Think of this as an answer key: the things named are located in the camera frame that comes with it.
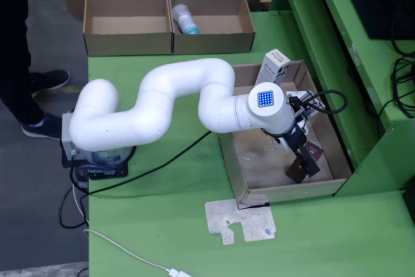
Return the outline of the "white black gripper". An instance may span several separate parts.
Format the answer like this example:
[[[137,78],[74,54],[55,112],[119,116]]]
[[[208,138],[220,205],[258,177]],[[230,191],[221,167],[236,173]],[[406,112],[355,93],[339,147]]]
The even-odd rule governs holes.
[[[287,150],[292,150],[293,153],[298,156],[300,160],[300,167],[304,170],[308,177],[314,176],[320,171],[316,162],[306,149],[300,149],[307,142],[307,121],[302,119],[296,123],[292,130],[288,131],[284,135],[276,138],[277,143],[282,144]]]

